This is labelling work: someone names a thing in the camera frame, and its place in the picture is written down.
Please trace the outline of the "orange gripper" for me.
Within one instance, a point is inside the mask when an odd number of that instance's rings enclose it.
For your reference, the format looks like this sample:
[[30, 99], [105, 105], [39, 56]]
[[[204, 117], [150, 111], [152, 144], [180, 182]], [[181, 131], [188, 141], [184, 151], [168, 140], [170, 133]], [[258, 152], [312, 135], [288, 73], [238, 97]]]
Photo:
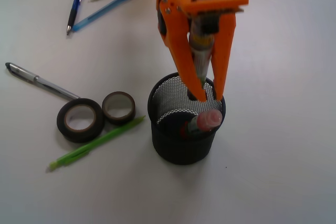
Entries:
[[[208, 4], [204, 4], [188, 0], [187, 3], [196, 5], [195, 12], [232, 12], [234, 10], [232, 6], [224, 5], [226, 1], [210, 0]], [[156, 0], [156, 9], [161, 11], [165, 21], [166, 34], [162, 39], [172, 55], [182, 82], [197, 100], [205, 102], [206, 94], [197, 77], [187, 39], [190, 29], [187, 16], [169, 0]], [[235, 27], [235, 14], [225, 14], [219, 18], [219, 32], [215, 34], [211, 58], [216, 100], [221, 100], [223, 96]]]

